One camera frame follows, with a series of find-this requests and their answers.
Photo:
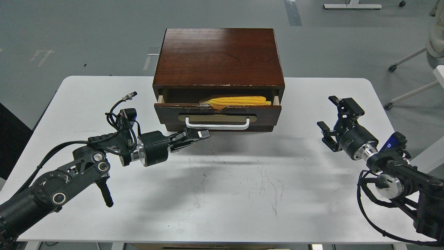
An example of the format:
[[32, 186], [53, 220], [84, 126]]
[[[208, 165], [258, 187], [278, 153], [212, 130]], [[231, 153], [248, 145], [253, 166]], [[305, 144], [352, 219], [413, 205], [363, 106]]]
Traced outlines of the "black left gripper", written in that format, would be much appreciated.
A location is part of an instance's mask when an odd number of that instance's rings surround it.
[[134, 161], [140, 160], [142, 165], [152, 166], [168, 159], [169, 152], [178, 152], [199, 140], [210, 138], [209, 130], [183, 128], [177, 133], [165, 136], [160, 131], [140, 134], [134, 150]]

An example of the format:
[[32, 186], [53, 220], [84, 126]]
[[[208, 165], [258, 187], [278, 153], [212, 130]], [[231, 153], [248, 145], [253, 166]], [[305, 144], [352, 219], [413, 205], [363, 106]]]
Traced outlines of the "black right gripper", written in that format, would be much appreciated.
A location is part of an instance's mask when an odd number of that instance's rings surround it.
[[365, 114], [365, 111], [353, 98], [339, 99], [335, 95], [331, 95], [328, 99], [335, 104], [338, 110], [338, 121], [334, 130], [330, 130], [328, 125], [323, 122], [317, 122], [317, 126], [321, 129], [323, 138], [322, 142], [333, 152], [339, 152], [342, 149], [352, 160], [360, 160], [362, 147], [369, 144], [373, 147], [378, 145], [378, 140], [363, 126], [357, 119]]

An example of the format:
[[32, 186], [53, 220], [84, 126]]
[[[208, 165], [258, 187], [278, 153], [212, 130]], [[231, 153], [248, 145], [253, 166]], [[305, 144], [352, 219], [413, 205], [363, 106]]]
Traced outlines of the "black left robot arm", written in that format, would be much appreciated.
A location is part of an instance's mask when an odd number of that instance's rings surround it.
[[[62, 206], [72, 200], [91, 184], [101, 191], [106, 206], [113, 206], [111, 193], [106, 184], [110, 178], [111, 165], [107, 153], [119, 156], [121, 164], [128, 166], [140, 161], [145, 167], [163, 163], [171, 152], [195, 144], [210, 137], [205, 129], [183, 128], [165, 136], [160, 131], [135, 132], [136, 109], [114, 109], [121, 103], [131, 100], [137, 92], [131, 92], [117, 101], [106, 112], [108, 124], [114, 133], [88, 138], [86, 141], [68, 141], [51, 149], [36, 170], [14, 193], [1, 204], [1, 249], [16, 249], [18, 237], [50, 213], [59, 212]], [[38, 176], [43, 166], [67, 146], [81, 144], [73, 151], [73, 161]]]

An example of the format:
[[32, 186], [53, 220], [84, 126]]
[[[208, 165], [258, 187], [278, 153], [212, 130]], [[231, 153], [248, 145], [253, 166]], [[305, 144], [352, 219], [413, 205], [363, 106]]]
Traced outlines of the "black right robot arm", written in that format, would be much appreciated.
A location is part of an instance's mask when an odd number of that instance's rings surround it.
[[[357, 202], [366, 221], [384, 237], [430, 247], [442, 247], [444, 239], [443, 179], [420, 172], [409, 164], [411, 158], [406, 150], [406, 137], [393, 133], [381, 149], [378, 140], [358, 123], [365, 111], [353, 98], [339, 99], [334, 95], [329, 100], [336, 106], [338, 120], [331, 130], [323, 122], [322, 142], [333, 152], [344, 151], [352, 160], [364, 160], [367, 170], [361, 171], [357, 181]], [[407, 240], [376, 226], [366, 215], [361, 192], [376, 205], [399, 208], [413, 220], [417, 233], [433, 241]]]

